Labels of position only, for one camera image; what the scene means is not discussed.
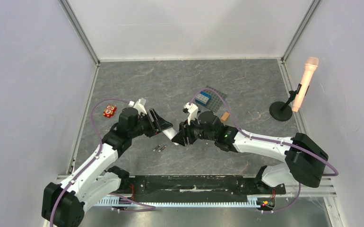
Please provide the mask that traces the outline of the white remote control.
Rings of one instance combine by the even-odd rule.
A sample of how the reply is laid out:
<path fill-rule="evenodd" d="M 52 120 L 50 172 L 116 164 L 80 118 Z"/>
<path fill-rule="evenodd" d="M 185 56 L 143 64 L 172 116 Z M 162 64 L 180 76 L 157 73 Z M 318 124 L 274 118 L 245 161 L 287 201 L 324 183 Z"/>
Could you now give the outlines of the white remote control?
<path fill-rule="evenodd" d="M 177 131 L 174 128 L 168 128 L 166 130 L 163 130 L 162 133 L 170 140 L 172 141 L 172 139 L 177 135 Z"/>

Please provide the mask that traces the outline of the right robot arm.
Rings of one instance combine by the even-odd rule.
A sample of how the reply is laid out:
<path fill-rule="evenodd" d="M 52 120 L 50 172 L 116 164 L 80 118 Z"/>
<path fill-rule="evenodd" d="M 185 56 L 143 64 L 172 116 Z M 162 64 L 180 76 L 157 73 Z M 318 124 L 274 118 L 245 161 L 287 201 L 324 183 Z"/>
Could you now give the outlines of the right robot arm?
<path fill-rule="evenodd" d="M 254 185 L 260 193 L 294 182 L 317 188 L 328 161 L 328 155 L 306 134 L 297 133 L 294 137 L 253 134 L 223 124 L 211 111 L 201 113 L 193 121 L 181 122 L 172 138 L 172 142 L 182 146 L 196 140 L 213 141 L 216 147 L 226 152 L 252 153 L 280 161 L 278 165 L 259 170 Z"/>

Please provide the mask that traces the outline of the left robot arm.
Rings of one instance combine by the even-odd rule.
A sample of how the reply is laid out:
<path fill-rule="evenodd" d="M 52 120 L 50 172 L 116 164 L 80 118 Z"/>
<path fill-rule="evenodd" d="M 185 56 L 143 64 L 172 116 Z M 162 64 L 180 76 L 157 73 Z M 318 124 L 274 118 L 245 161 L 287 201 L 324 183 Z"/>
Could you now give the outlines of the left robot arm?
<path fill-rule="evenodd" d="M 127 177 L 113 172 L 98 176 L 114 163 L 141 135 L 153 137 L 173 127 L 154 109 L 143 113 L 136 108 L 124 108 L 118 122 L 99 140 L 99 145 L 73 174 L 60 183 L 50 182 L 43 191 L 42 217 L 54 227 L 77 227 L 85 213 L 111 192 L 126 192 Z"/>

